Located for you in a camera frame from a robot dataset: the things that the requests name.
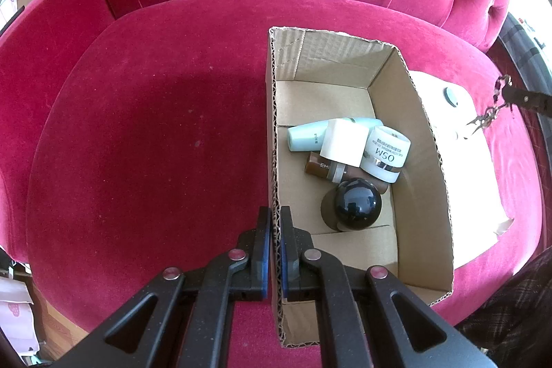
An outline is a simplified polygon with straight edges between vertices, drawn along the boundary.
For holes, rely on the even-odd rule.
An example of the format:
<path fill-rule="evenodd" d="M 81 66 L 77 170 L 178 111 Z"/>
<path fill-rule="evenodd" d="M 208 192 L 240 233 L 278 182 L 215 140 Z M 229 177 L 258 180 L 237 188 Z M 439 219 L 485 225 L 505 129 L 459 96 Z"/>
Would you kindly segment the metal key bunch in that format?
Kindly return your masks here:
<path fill-rule="evenodd" d="M 512 79 L 509 75 L 503 75 L 497 78 L 494 84 L 492 95 L 492 104 L 485 111 L 477 115 L 473 120 L 466 124 L 465 138 L 470 138 L 480 130 L 487 129 L 494 120 L 497 119 L 499 113 L 505 108 L 512 108 L 511 104 L 504 100 L 503 90 L 512 86 Z"/>

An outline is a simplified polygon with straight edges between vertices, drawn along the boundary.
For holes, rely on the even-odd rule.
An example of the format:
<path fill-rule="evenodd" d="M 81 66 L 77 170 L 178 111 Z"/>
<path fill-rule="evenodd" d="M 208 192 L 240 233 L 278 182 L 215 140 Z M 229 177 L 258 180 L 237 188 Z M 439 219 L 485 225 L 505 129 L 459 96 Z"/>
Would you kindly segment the blue key fob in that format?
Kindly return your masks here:
<path fill-rule="evenodd" d="M 451 107 L 458 107 L 460 104 L 459 98 L 457 98 L 457 92 L 456 89 L 452 86 L 447 86 L 443 89 L 443 95 L 445 100 L 447 100 L 447 103 L 450 104 Z"/>

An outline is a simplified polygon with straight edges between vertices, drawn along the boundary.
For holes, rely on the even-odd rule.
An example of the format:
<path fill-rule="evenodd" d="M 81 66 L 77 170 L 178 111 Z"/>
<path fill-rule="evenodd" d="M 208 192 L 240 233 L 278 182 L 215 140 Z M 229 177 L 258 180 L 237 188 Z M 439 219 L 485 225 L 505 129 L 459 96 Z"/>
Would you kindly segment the black round-top bottle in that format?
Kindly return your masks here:
<path fill-rule="evenodd" d="M 337 232 L 368 229 L 379 218 L 382 196 L 376 187 L 362 178 L 343 181 L 328 191 L 321 203 L 321 217 Z"/>

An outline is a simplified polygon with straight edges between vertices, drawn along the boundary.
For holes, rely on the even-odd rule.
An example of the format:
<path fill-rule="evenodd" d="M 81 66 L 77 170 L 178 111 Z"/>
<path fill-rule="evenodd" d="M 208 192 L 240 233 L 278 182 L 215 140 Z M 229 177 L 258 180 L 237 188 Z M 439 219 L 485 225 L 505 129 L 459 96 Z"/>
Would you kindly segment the white cosmetic jar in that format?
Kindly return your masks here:
<path fill-rule="evenodd" d="M 368 134 L 360 168 L 388 184 L 394 184 L 411 149 L 411 140 L 385 125 L 374 127 Z"/>

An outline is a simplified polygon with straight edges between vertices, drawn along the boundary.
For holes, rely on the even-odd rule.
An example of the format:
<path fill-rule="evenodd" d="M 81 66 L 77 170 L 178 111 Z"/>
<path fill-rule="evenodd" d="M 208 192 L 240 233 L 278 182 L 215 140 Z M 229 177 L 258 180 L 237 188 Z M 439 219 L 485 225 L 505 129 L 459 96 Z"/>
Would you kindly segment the brown cosmetic tube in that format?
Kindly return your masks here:
<path fill-rule="evenodd" d="M 359 167 L 352 167 L 340 162 L 330 161 L 315 152 L 309 154 L 308 160 L 305 163 L 305 172 L 309 175 L 326 179 L 334 184 L 350 181 L 354 178 L 361 178 L 372 183 L 379 194 L 386 193 L 389 188 L 388 183 L 371 176 Z"/>

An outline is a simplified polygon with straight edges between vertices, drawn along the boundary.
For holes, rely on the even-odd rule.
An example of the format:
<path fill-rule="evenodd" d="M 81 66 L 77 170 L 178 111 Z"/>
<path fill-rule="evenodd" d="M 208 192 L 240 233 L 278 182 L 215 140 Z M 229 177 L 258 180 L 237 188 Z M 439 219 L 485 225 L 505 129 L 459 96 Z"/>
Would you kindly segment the cardboard box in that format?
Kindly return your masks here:
<path fill-rule="evenodd" d="M 397 47 L 346 33 L 294 27 L 268 32 L 268 169 L 275 263 L 284 259 L 283 219 L 342 263 L 387 268 L 426 304 L 454 283 L 449 190 L 426 107 Z M 321 204 L 334 179 L 310 175 L 310 152 L 359 167 L 368 134 L 386 125 L 407 143 L 384 145 L 398 179 L 382 196 L 376 221 L 337 231 Z"/>

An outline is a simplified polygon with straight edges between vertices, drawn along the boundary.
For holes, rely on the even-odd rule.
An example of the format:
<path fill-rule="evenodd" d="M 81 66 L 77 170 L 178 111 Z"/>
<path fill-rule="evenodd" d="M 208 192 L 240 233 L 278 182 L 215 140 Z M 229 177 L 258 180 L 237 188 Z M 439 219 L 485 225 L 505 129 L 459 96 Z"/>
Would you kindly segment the white charger plug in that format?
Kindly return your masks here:
<path fill-rule="evenodd" d="M 343 119 L 330 120 L 320 155 L 330 161 L 359 167 L 369 129 Z"/>

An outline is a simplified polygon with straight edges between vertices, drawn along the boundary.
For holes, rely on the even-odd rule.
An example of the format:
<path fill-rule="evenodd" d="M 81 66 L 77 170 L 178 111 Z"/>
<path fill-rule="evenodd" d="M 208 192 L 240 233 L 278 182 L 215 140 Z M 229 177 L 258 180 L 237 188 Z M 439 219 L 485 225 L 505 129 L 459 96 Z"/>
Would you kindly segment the light blue cosmetic tube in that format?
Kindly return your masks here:
<path fill-rule="evenodd" d="M 375 118 L 343 118 L 343 120 L 362 124 L 368 129 L 383 125 Z M 310 152 L 322 149 L 329 120 L 319 120 L 291 127 L 287 130 L 288 149 L 292 152 Z"/>

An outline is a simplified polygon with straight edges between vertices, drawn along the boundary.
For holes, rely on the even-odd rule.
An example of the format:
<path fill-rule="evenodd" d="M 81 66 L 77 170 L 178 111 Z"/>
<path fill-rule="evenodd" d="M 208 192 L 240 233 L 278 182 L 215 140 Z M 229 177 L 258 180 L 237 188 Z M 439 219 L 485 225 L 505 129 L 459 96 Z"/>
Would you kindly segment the dark cabinet with clutter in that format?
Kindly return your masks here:
<path fill-rule="evenodd" d="M 545 62 L 541 46 L 512 13 L 507 14 L 496 43 L 506 52 L 529 91 L 551 94 L 551 65 Z"/>

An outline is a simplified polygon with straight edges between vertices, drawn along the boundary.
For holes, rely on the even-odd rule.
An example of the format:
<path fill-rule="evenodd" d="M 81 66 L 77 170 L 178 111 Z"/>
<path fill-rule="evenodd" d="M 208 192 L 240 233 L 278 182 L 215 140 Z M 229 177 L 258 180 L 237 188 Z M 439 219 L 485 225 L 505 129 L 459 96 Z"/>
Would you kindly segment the beige paper sheet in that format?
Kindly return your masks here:
<path fill-rule="evenodd" d="M 480 130 L 465 138 L 466 124 L 477 116 L 473 98 L 460 85 L 419 71 L 410 75 L 441 155 L 454 267 L 460 268 L 498 243 L 514 221 L 502 207 L 484 133 Z M 443 89 L 447 86 L 456 89 L 458 107 L 445 100 Z"/>

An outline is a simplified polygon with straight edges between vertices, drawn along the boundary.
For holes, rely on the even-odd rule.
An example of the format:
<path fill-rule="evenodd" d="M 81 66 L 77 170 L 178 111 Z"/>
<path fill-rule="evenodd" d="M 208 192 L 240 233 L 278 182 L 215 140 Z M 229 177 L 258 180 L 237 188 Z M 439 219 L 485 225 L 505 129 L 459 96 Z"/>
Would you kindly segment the red velvet tufted sofa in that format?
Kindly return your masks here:
<path fill-rule="evenodd" d="M 169 265 L 204 265 L 271 207 L 268 32 L 346 33 L 476 110 L 509 0 L 34 0 L 1 39 L 1 243 L 59 312 L 92 330 Z M 532 256 L 543 194 L 522 115 L 484 133 L 498 243 L 432 305 L 472 313 Z"/>

